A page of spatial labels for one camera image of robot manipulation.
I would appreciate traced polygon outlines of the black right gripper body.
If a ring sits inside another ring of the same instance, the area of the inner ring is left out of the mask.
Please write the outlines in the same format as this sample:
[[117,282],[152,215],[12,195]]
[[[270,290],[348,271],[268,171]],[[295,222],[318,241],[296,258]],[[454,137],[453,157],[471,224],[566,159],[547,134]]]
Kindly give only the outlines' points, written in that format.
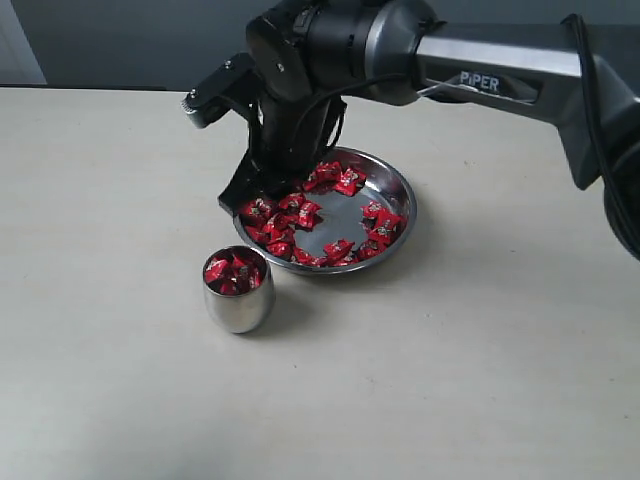
[[306,111],[309,105],[262,97],[252,109],[248,149],[218,196],[228,214],[257,197],[277,200],[291,192],[333,149],[330,137],[341,133],[346,103],[334,97]]

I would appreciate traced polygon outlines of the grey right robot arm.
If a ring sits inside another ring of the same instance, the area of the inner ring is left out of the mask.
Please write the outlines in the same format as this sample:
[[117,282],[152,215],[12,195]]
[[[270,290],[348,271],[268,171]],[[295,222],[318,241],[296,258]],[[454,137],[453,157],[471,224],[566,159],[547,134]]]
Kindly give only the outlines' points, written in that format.
[[455,24],[423,1],[282,1],[246,28],[248,150],[220,205],[303,180],[353,96],[471,103],[554,126],[575,185],[601,181],[618,241],[639,252],[639,30]]

